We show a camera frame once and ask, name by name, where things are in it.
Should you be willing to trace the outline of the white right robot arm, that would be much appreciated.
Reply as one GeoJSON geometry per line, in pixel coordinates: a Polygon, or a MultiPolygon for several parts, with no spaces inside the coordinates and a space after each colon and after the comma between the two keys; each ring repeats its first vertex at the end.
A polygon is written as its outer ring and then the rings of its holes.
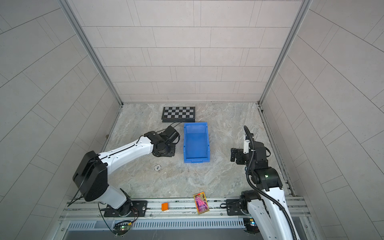
{"type": "Polygon", "coordinates": [[[254,139],[244,126],[242,149],[231,149],[231,162],[245,166],[247,183],[252,188],[240,195],[239,207],[252,219],[264,240],[299,240],[300,236],[288,210],[282,180],[269,166],[271,151],[254,139]]]}

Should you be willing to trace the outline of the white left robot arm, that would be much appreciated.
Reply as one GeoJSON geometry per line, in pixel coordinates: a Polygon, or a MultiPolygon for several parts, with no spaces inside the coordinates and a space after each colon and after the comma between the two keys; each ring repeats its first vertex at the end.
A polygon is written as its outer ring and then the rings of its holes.
{"type": "Polygon", "coordinates": [[[131,143],[117,149],[95,153],[86,153],[73,175],[80,197],[86,202],[99,202],[110,206],[119,216],[125,217],[132,212],[133,203],[128,194],[108,183],[108,177],[120,167],[145,155],[155,157],[173,157],[180,134],[169,126],[163,132],[148,132],[131,143]]]}

